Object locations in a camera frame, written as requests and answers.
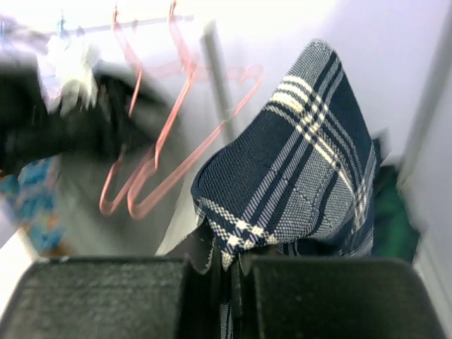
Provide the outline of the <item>blue floral skirt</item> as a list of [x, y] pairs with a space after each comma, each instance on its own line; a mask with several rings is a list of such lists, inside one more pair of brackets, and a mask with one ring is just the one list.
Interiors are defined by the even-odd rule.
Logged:
[[1, 178], [1, 200], [7, 202], [18, 224], [38, 253], [56, 249], [64, 234], [56, 211], [59, 157], [48, 157], [24, 166], [19, 174]]

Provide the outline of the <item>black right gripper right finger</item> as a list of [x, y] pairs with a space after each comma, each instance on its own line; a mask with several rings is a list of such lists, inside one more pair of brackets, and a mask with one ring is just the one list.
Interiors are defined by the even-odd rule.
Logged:
[[241, 256], [236, 338], [444, 338], [420, 277], [384, 258]]

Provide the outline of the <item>grey skirt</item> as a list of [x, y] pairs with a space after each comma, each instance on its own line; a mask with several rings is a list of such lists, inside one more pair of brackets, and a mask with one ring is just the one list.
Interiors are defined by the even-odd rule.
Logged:
[[154, 256], [171, 251], [196, 228], [188, 178], [178, 181], [141, 220], [134, 220], [126, 200], [127, 180], [156, 142], [174, 101], [166, 95], [138, 98], [133, 111], [134, 131], [150, 141], [129, 151], [105, 188], [112, 161], [80, 153], [61, 156], [56, 183], [56, 212], [63, 229], [63, 245], [75, 256]]

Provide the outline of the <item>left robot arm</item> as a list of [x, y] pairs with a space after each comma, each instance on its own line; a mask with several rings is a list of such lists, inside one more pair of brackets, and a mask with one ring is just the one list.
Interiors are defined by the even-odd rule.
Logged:
[[36, 66], [1, 63], [1, 171], [18, 173], [25, 165], [60, 153], [114, 161], [153, 145], [170, 108], [164, 97], [143, 83], [135, 104], [131, 75], [112, 67], [96, 70], [97, 102], [83, 104], [68, 89], [48, 109]]

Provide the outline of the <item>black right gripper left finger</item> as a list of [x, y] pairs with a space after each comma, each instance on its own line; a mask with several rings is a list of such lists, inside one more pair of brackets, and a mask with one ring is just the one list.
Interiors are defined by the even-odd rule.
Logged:
[[201, 226], [163, 257], [43, 258], [19, 280], [2, 338], [218, 338], [218, 250]]

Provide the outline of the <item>pink wire hanger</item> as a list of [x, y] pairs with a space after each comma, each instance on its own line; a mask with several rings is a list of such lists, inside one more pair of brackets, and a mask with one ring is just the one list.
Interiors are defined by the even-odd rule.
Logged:
[[126, 183], [119, 190], [117, 196], [111, 201], [107, 199], [108, 188], [114, 175], [122, 165], [123, 157], [119, 157], [118, 160], [110, 168], [104, 186], [102, 188], [102, 192], [100, 194], [99, 209], [103, 215], [111, 215], [118, 208], [122, 199], [125, 198], [127, 200], [127, 206], [130, 216], [135, 220], [140, 220], [148, 214], [148, 212], [155, 206], [162, 195], [166, 193], [168, 189], [170, 189], [169, 185], [161, 184], [141, 203], [135, 203], [136, 197], [140, 193], [142, 186], [145, 184], [148, 178], [155, 174], [159, 167], [160, 153], [174, 125], [175, 119], [179, 113], [182, 103], [186, 99], [186, 96], [188, 95], [192, 85], [195, 82], [195, 78], [198, 72], [198, 66], [193, 60], [191, 52], [185, 44], [184, 38], [182, 37], [182, 34], [177, 27], [174, 14], [176, 7], [176, 1], [172, 1], [169, 5], [169, 30], [171, 32], [173, 43], [177, 48], [177, 53], [182, 63], [182, 69], [187, 72], [187, 79], [182, 86], [173, 107], [170, 110], [169, 116], [157, 138], [155, 147], [153, 149], [150, 149], [146, 153], [145, 157], [133, 171], [132, 175], [127, 179]]
[[[217, 93], [217, 101], [220, 106], [219, 108], [220, 124], [180, 164], [180, 166], [178, 166], [171, 174], [169, 174], [169, 176], [165, 180], [162, 181], [161, 184], [170, 186], [166, 193], [186, 174], [186, 172], [191, 168], [191, 166], [200, 158], [200, 156], [202, 156], [202, 154], [210, 147], [210, 145], [223, 131], [227, 132], [230, 130], [230, 127], [228, 126], [230, 120], [233, 119], [239, 113], [239, 111], [245, 106], [245, 104], [251, 99], [251, 97], [258, 90], [263, 80], [263, 67], [260, 65], [253, 65], [247, 69], [240, 67], [232, 67], [228, 68], [228, 70], [225, 73], [223, 73], [220, 67], [220, 57], [218, 48], [215, 46], [214, 32], [215, 24], [213, 22], [210, 22], [209, 24], [207, 24], [206, 30], [203, 34], [203, 43], [205, 45], [209, 61], [209, 67], [204, 67], [200, 65], [198, 61], [194, 58], [192, 53], [191, 55], [196, 65], [198, 66], [198, 72], [195, 78], [195, 82], [198, 80], [198, 78], [204, 76], [210, 76], [213, 79], [213, 85]], [[241, 101], [237, 104], [237, 107], [234, 110], [229, 109], [227, 106], [227, 94], [224, 80], [237, 80], [239, 82], [244, 82], [248, 78], [254, 79], [255, 81], [254, 86], [241, 99]]]

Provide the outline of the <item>navy white plaid skirt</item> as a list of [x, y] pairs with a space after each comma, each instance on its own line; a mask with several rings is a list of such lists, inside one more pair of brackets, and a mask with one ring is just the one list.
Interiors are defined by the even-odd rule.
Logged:
[[288, 256], [367, 256], [377, 159], [339, 56], [311, 41], [256, 118], [191, 185], [217, 264], [272, 246]]

